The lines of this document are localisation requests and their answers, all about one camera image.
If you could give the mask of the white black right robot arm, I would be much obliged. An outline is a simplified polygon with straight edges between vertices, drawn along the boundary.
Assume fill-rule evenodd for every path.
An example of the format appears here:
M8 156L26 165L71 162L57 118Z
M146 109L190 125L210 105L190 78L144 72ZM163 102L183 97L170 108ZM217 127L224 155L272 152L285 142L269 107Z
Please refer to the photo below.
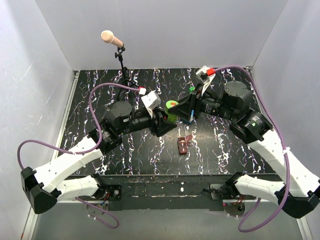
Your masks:
M168 112L191 122L201 113L229 120L232 133L257 152L281 178L268 181L237 172L226 181L227 195L237 199L253 196L280 205L289 216L300 219L320 203L320 178L309 171L294 154L282 146L281 139L268 119L250 107L253 94L240 81L224 86L221 97L198 84Z

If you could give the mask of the brown weekly pill organizer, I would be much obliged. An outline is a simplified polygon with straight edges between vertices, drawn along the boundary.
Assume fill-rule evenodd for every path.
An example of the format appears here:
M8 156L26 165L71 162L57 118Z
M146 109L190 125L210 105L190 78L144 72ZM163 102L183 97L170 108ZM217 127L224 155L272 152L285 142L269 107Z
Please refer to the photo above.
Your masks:
M193 139L193 135L187 135L185 137L178 137L177 138L177 147L178 147L178 153L180 155L185 155L188 152L188 145L189 142Z

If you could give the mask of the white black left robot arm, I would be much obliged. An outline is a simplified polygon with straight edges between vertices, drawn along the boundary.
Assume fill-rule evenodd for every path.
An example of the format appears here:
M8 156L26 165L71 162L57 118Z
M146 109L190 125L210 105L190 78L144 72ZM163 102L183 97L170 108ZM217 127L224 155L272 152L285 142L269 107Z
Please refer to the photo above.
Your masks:
M120 196L115 196L114 191L120 192L121 186L107 185L98 174L75 179L68 177L121 145L123 135L149 129L152 135L162 137L177 124L168 121L159 107L150 116L146 109L134 113L130 103L119 101L107 112L100 127L101 132L98 129L90 131L72 148L75 152L93 149L91 152L76 155L64 153L45 165L35 169L26 167L21 171L22 189L35 214L50 210L59 201L76 197L119 200Z

